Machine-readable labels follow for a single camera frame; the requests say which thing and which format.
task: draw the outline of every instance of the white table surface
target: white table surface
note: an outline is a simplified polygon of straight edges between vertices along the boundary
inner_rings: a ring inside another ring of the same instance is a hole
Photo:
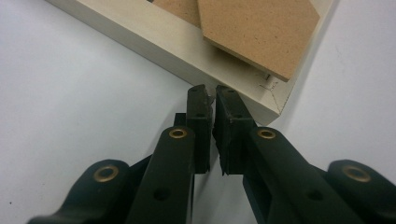
[[[396,2],[337,4],[270,126],[312,164],[396,183]],[[185,112],[187,82],[41,0],[0,1],[0,223],[51,214],[93,163],[134,164]],[[197,176],[193,223],[255,223],[241,176]]]

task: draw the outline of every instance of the brass grommet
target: brass grommet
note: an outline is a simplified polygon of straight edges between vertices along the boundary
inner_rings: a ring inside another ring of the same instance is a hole
[[[370,175],[357,166],[346,165],[343,167],[343,173],[347,177],[362,183],[367,183],[371,181]]]
[[[266,130],[266,129],[258,130],[257,135],[260,136],[261,138],[265,138],[265,139],[273,139],[276,137],[276,134],[273,131]]]
[[[107,165],[99,168],[93,175],[93,179],[97,182],[103,183],[114,179],[119,174],[119,168],[114,165]]]
[[[187,132],[184,129],[174,129],[169,132],[169,136],[173,138],[183,138],[187,136]]]

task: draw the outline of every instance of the clamp jaw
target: clamp jaw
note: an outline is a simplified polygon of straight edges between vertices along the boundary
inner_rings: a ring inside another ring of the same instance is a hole
[[[191,223],[194,175],[209,170],[212,104],[205,86],[189,90],[154,153],[129,167],[99,161],[69,191],[61,208],[29,224]],[[243,175],[258,223],[396,223],[396,187],[368,166],[310,165],[277,130],[258,127],[235,90],[217,87],[213,130],[220,166]]]

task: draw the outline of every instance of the wooden frame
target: wooden frame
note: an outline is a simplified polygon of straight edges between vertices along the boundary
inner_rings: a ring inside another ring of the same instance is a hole
[[[217,85],[238,90],[253,118],[266,125],[280,116],[297,77],[306,72],[307,58],[333,0],[311,0],[320,21],[302,62],[289,82],[236,59],[203,40],[199,28],[146,0],[48,0],[92,28],[141,54],[192,85]]]

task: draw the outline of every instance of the cardboard piece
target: cardboard piece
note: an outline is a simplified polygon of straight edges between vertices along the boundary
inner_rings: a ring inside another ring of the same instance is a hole
[[[198,0],[205,40],[288,81],[319,15],[309,0]]]

